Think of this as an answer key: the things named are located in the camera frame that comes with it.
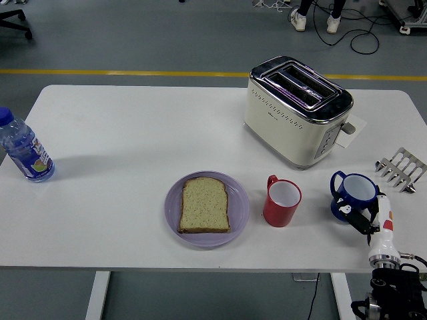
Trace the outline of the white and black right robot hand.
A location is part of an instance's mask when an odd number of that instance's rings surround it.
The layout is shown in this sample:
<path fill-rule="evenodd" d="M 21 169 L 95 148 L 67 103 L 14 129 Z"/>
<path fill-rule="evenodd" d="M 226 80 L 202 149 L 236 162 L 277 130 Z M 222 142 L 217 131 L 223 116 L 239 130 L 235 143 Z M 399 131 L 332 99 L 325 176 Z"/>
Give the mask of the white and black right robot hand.
<path fill-rule="evenodd" d="M 382 192 L 376 196 L 376 199 L 368 206 L 369 218 L 353 208 L 338 192 L 334 191 L 332 196 L 335 212 L 340 214 L 345 222 L 367 236 L 370 246 L 368 260 L 371 266 L 375 269 L 399 268 L 400 254 L 393 244 L 393 214 L 387 196 Z"/>

